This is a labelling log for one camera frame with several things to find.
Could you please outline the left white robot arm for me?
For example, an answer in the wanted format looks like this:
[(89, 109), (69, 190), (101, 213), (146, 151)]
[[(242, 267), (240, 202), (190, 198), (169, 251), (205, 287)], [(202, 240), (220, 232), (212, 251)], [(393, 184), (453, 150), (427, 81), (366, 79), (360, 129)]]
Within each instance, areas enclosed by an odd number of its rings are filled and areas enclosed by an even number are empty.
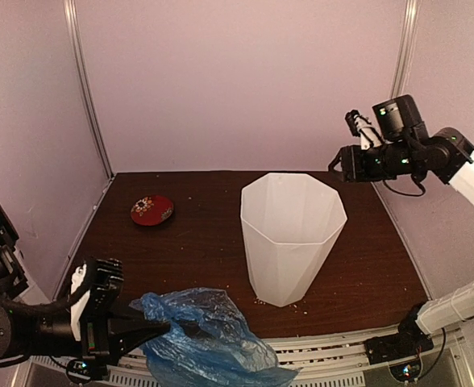
[(33, 356), (68, 358), (68, 379), (85, 385), (108, 377), (110, 366), (170, 330), (123, 305), (119, 260), (88, 259), (71, 278), (70, 294), (45, 304), (22, 301), (29, 276), (16, 257), (19, 234), (0, 205), (0, 368)]

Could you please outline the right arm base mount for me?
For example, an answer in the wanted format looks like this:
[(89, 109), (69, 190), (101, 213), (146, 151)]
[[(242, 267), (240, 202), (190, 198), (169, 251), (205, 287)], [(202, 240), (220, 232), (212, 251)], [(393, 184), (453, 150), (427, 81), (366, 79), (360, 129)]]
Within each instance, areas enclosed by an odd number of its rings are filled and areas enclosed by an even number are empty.
[(410, 383), (422, 375), (421, 355), (432, 350), (434, 343), (426, 336), (413, 341), (409, 336), (392, 334), (367, 339), (364, 346), (370, 365), (386, 363), (396, 381)]

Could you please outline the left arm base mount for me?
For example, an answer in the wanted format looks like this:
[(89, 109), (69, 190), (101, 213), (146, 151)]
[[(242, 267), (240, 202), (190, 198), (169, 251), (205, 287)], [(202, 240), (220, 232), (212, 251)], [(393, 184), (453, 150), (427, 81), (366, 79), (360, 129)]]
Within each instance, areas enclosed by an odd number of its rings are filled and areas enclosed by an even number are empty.
[(76, 384), (89, 383), (94, 379), (93, 367), (80, 359), (70, 360), (65, 366), (65, 374)]

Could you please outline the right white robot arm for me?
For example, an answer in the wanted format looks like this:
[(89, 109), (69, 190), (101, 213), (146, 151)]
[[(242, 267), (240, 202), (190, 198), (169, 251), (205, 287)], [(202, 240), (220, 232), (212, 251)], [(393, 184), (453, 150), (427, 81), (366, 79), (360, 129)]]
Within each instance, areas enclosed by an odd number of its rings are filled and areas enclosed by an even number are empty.
[[(414, 98), (408, 94), (373, 106), (376, 124), (357, 110), (345, 114), (357, 145), (339, 149), (328, 169), (343, 182), (380, 182), (410, 176), (424, 194), (433, 173), (474, 207), (474, 145), (453, 127), (429, 135)], [(436, 331), (474, 318), (474, 281), (446, 296), (415, 306), (385, 342), (400, 356), (426, 348)]]

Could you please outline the white faceted trash bin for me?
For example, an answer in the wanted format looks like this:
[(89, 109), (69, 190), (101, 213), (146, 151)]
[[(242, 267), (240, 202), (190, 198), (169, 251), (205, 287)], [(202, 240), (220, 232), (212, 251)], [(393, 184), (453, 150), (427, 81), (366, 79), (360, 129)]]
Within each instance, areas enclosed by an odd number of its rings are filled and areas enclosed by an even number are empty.
[(302, 300), (347, 222), (339, 193), (306, 173), (268, 173), (241, 190), (249, 281), (276, 307)]

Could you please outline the blue plastic trash bag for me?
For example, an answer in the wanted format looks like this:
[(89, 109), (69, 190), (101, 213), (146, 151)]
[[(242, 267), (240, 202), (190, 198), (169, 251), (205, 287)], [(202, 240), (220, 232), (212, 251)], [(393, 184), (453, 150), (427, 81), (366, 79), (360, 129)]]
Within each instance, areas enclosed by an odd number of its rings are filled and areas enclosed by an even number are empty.
[(140, 347), (162, 386), (288, 386), (300, 372), (281, 367), (223, 289), (146, 293), (130, 306), (170, 325)]

